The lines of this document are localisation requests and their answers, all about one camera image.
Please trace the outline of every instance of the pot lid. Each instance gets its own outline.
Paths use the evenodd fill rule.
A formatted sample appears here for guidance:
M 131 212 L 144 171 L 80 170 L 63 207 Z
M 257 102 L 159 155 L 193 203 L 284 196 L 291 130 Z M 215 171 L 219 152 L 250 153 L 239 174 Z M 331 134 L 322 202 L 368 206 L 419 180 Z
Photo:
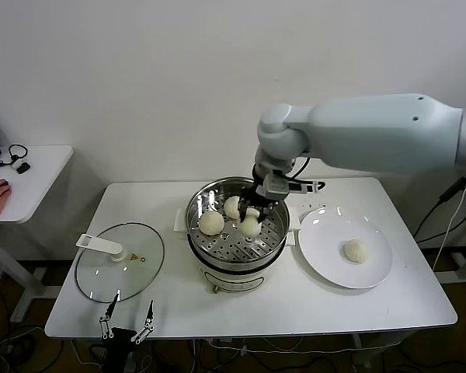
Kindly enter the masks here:
M 164 242 L 152 227 L 119 224 L 98 237 L 121 244 L 126 256 L 114 261 L 108 253 L 85 249 L 76 265 L 76 281 L 88 298 L 110 303 L 119 294 L 123 301 L 143 291 L 157 276 L 164 261 Z

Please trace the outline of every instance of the power cord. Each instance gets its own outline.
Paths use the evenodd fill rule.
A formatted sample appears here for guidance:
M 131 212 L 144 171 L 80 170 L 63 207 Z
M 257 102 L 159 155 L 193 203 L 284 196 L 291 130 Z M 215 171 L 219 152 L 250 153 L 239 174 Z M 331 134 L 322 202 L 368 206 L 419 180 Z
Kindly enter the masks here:
M 260 365 L 263 366 L 263 368 L 267 369 L 268 371 L 287 371 L 289 369 L 304 369 L 304 368 L 309 368 L 311 367 L 313 364 L 319 362 L 319 361 L 324 361 L 326 364 L 329 365 L 329 367 L 335 372 L 335 373 L 338 373 L 337 369 L 336 369 L 336 366 L 333 364 L 333 362 L 331 360 L 329 360 L 327 357 L 315 357 L 314 359 L 312 359 L 311 361 L 309 361 L 307 364 L 302 364 L 302 365 L 290 365 L 290 366 L 287 366 L 287 367 L 282 367 L 282 368 L 273 368 L 273 367 L 270 367 L 269 365 L 267 365 L 266 363 L 264 363 L 263 361 L 261 361 L 259 359 L 258 356 L 256 356 L 255 354 L 251 353 L 250 354 Z
M 461 365 L 466 368 L 466 363 L 463 361 L 459 360 L 450 360 L 450 361 L 444 361 L 442 363 L 438 364 L 424 364 L 424 363 L 419 363 L 418 361 L 414 361 L 403 349 L 401 346 L 398 347 L 398 350 L 401 352 L 402 355 L 404 355 L 405 359 L 408 360 L 409 362 L 413 363 L 414 365 L 417 365 L 421 368 L 427 368 L 427 369 L 434 369 L 434 368 L 440 368 L 444 367 L 446 365 Z
M 236 350 L 236 351 L 243 351 L 243 352 L 250 352 L 250 353 L 255 353 L 255 354 L 340 354 L 341 352 L 347 352 L 347 351 L 362 351 L 362 350 L 376 350 L 380 348 L 389 348 L 393 346 L 398 346 L 400 342 L 397 343 L 392 343 L 392 344 L 386 344 L 384 346 L 375 346 L 375 347 L 361 347 L 361 348 L 344 348 L 342 350 L 334 350 L 334 351 L 265 351 L 265 350 L 248 350 L 246 346 L 244 345 L 242 348 L 236 348 L 236 347 L 220 347 L 212 344 L 212 341 L 208 341 L 211 347 L 214 348 L 219 348 L 222 350 Z
M 454 197 L 457 193 L 465 190 L 465 187 L 466 187 L 466 177 L 462 176 L 460 177 L 459 179 L 456 180 L 456 182 L 454 184 L 452 184 L 451 186 L 449 186 L 447 188 L 447 190 L 445 192 L 443 192 L 437 203 L 435 204 L 435 206 L 432 207 L 432 209 L 430 211 L 428 211 L 428 214 L 426 214 L 426 216 L 423 218 L 423 220 L 419 223 L 419 226 L 418 228 L 416 229 L 416 231 L 414 232 L 414 234 L 412 235 L 414 238 L 418 235 L 419 231 L 421 230 L 422 226 L 425 224 L 426 220 L 430 217 L 430 215 L 442 204 L 445 204 L 446 202 L 448 202 L 452 197 Z M 420 242 L 424 242 L 424 241 L 428 241 L 432 238 L 435 238 L 435 237 L 431 237 L 431 238 L 428 238 L 428 239 L 424 239 L 424 240 L 421 240 Z
M 459 201 L 459 205 L 457 206 L 456 211 L 452 215 L 452 218 L 450 218 L 450 220 L 449 220 L 449 225 L 447 226 L 445 236 L 443 237 L 442 245 L 440 245 L 440 249 L 438 250 L 438 254 L 436 255 L 435 262 L 433 263 L 433 266 L 432 266 L 432 270 L 435 270 L 436 262 L 438 262 L 438 259 L 440 258 L 440 254 L 442 253 L 443 246 L 445 245 L 445 242 L 447 241 L 447 237 L 448 237 L 449 231 L 450 231 L 450 226 L 452 225 L 452 221 L 454 220 L 457 213 L 459 212 L 459 209 L 461 209 L 461 205 L 463 204 L 465 195 L 466 195 L 466 187 L 463 190 L 463 194 L 461 195 L 461 200 Z
M 295 180 L 297 178 L 297 176 L 299 176 L 301 173 L 303 173 L 303 171 L 307 168 L 307 166 L 309 166 L 310 161 L 311 161 L 311 159 L 309 157 L 307 157 L 307 159 L 305 160 L 302 167 L 293 176 L 291 176 L 290 178 Z
M 10 333 L 12 332 L 12 324 L 10 323 L 10 311 L 9 311 L 9 307 L 7 306 L 7 300 L 5 299 L 5 296 L 3 295 L 3 293 L 0 291 L 0 298 L 2 300 L 2 303 L 3 303 L 3 307 L 4 307 L 4 310 L 5 310 L 5 314 L 7 316 L 7 334 L 10 335 Z
M 281 348 L 281 347 L 278 347 L 276 344 L 271 343 L 267 338 L 263 338 L 263 340 L 265 340 L 268 344 L 270 344 L 271 346 L 276 348 L 278 351 L 283 351 L 283 352 L 291 352 L 291 351 L 295 350 L 298 347 L 298 345 L 301 344 L 303 339 L 304 339 L 304 337 L 301 336 L 299 338 L 299 340 L 292 347 L 290 347 L 290 348 Z
M 69 340 L 71 342 L 72 350 L 75 352 L 76 359 L 78 359 L 78 363 L 81 365 L 95 365 L 96 367 L 102 368 L 102 365 L 99 363 L 94 363 L 93 361 L 82 361 L 78 354 L 78 349 L 76 349 L 75 342 L 73 340 Z
M 450 232 L 453 232 L 453 231 L 455 231 L 456 229 L 458 229 L 459 227 L 461 227 L 461 226 L 464 224 L 465 221 L 466 221 L 466 216 L 464 216 L 464 218 L 462 218 L 461 221 L 459 221 L 454 227 L 452 227 L 452 228 L 450 229 L 449 233 L 450 233 Z M 437 237 L 441 237 L 441 236 L 445 235 L 446 233 L 447 233 L 447 231 L 444 231 L 444 232 L 441 232 L 441 233 L 437 233 L 436 235 L 432 235 L 432 236 L 430 236 L 430 237 L 428 237 L 428 238 L 426 238 L 426 239 L 420 239 L 419 241 L 416 241 L 416 243 L 422 243 L 422 242 L 430 241 L 431 239 L 435 239 L 435 238 L 437 238 Z

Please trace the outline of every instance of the small white desk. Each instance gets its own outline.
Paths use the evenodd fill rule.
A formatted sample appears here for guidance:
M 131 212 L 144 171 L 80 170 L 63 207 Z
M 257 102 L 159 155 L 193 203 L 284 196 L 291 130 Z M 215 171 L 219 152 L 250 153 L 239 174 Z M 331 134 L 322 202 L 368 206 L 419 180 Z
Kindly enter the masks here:
M 28 221 L 72 155 L 72 147 L 68 145 L 27 148 L 26 161 L 31 165 L 28 171 L 19 175 L 10 166 L 0 168 L 0 179 L 6 179 L 12 186 L 12 194 L 0 214 L 2 223 L 20 224 Z M 10 161 L 7 148 L 2 148 L 0 159 L 4 162 Z M 60 287 L 46 287 L 41 284 L 45 268 L 37 268 L 32 275 L 0 247 L 0 278 L 3 272 L 25 288 L 11 316 L 12 322 L 23 320 L 33 299 L 55 299 L 60 290 Z
M 113 326 L 139 330 L 151 299 L 151 338 L 291 336 L 365 333 L 430 328 L 456 323 L 457 314 L 394 205 L 373 178 L 326 180 L 317 195 L 287 199 L 299 214 L 319 202 L 338 203 L 364 213 L 387 237 L 394 255 L 388 279 L 375 288 L 351 290 L 330 284 L 304 261 L 297 247 L 285 248 L 270 278 L 254 291 L 219 292 L 200 274 L 186 237 L 175 233 L 176 210 L 186 206 L 198 183 L 115 183 L 107 187 L 89 226 L 105 228 L 139 221 L 155 228 L 165 243 L 165 260 L 152 284 L 113 313 Z M 75 264 L 69 270 L 45 327 L 58 338 L 100 338 L 99 317 L 107 304 L 80 292 Z

